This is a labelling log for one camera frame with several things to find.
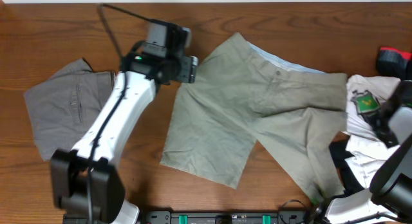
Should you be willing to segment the black garment with red band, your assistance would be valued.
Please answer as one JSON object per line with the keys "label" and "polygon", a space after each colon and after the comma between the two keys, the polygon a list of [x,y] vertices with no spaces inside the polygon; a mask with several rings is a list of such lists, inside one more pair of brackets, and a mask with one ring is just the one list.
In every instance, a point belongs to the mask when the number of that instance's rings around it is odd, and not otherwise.
{"label": "black garment with red band", "polygon": [[[395,77],[400,81],[411,80],[411,53],[395,48],[381,47],[376,61],[376,69],[379,72],[378,76],[381,77]],[[346,160],[351,156],[351,153],[346,151],[349,138],[332,142],[329,146],[335,167],[340,172],[345,196],[350,196],[365,189],[361,187],[346,163]]]}

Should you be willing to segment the white shirt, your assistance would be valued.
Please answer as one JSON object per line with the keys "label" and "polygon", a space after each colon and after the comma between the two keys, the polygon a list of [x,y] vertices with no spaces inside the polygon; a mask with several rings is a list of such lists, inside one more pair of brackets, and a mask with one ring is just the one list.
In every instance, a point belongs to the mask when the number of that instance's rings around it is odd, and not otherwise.
{"label": "white shirt", "polygon": [[353,75],[346,83],[346,134],[350,136],[346,151],[351,153],[346,163],[365,189],[377,170],[398,149],[398,145],[388,147],[379,140],[370,122],[399,82],[395,77]]}

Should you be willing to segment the khaki shorts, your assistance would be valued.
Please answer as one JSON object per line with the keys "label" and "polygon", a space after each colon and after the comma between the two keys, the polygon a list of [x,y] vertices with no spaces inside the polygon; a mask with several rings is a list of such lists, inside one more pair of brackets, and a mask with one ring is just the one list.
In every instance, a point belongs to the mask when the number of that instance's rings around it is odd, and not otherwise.
{"label": "khaki shorts", "polygon": [[178,89],[161,164],[236,188],[260,143],[312,201],[340,195],[329,146],[346,129],[346,81],[235,33]]}

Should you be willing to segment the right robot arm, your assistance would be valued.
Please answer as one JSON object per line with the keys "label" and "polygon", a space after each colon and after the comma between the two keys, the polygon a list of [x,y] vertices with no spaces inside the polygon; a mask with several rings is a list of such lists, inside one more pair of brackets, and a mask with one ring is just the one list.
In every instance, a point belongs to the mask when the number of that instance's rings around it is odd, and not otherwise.
{"label": "right robot arm", "polygon": [[329,206],[318,206],[314,223],[411,223],[411,81],[403,80],[372,120],[377,136],[398,143],[370,187]]}

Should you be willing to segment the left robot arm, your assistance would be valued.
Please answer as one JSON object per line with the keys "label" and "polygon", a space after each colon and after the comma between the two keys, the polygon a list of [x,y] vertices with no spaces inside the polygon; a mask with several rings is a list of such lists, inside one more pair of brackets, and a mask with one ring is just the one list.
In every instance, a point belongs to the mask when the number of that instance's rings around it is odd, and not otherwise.
{"label": "left robot arm", "polygon": [[125,198],[118,165],[140,115],[160,86],[193,83],[198,58],[187,56],[189,28],[151,19],[147,38],[120,57],[113,91],[71,151],[50,160],[53,200],[63,223],[138,223],[140,209]]}

